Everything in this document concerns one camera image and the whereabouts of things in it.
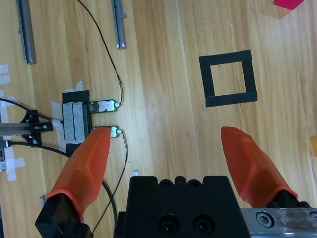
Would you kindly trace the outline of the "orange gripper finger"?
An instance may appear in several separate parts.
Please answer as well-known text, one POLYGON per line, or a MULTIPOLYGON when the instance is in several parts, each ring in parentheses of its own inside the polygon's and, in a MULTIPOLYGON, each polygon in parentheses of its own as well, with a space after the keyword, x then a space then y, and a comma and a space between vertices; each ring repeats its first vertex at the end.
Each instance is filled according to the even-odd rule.
POLYGON ((93 129, 68 158, 35 226, 43 238, 91 238, 84 212, 96 201, 106 172, 110 129, 93 129))
POLYGON ((252 208, 309 208, 309 203, 298 200, 298 194, 251 136, 224 126, 221 141, 237 192, 252 208))

